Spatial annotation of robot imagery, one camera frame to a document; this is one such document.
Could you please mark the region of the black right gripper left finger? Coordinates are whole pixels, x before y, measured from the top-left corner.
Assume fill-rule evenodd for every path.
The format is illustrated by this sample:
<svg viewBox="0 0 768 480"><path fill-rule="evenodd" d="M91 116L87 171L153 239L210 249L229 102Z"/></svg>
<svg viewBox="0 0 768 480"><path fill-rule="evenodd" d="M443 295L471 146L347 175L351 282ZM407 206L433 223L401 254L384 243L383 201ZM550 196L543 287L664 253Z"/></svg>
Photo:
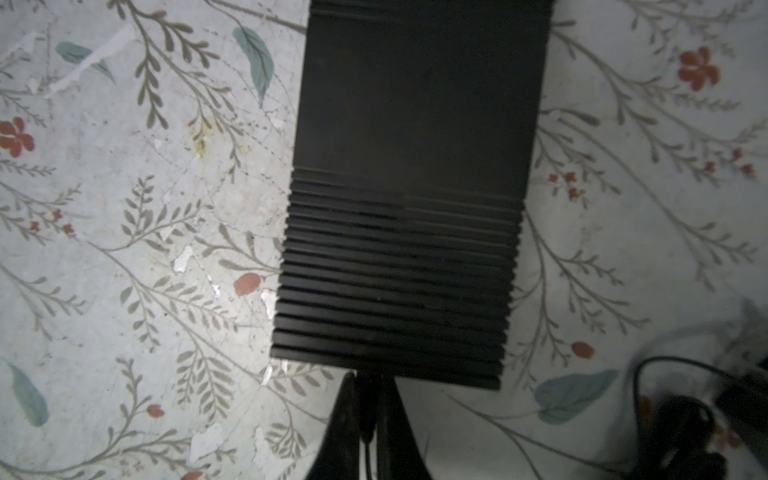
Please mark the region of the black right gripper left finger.
<svg viewBox="0 0 768 480"><path fill-rule="evenodd" d="M360 390L353 372L341 382L331 416L306 480L360 478Z"/></svg>

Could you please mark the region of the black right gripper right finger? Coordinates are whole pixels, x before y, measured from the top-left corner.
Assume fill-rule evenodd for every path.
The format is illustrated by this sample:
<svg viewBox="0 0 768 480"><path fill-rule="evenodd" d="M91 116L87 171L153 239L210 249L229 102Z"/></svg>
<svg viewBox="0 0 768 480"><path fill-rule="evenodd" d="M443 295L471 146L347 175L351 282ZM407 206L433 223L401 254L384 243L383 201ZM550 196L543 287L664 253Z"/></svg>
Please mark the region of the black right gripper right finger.
<svg viewBox="0 0 768 480"><path fill-rule="evenodd" d="M384 377L376 407L376 466L379 479L431 480L395 380Z"/></svg>

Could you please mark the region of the black ribbed network switch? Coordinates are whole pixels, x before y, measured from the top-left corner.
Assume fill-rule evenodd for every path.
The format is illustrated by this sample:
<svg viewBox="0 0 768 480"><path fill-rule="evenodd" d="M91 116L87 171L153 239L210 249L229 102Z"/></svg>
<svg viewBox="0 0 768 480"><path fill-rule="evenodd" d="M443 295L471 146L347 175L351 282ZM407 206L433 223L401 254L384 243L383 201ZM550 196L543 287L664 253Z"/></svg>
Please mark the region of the black ribbed network switch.
<svg viewBox="0 0 768 480"><path fill-rule="evenodd" d="M274 358L499 388L552 14L311 4Z"/></svg>

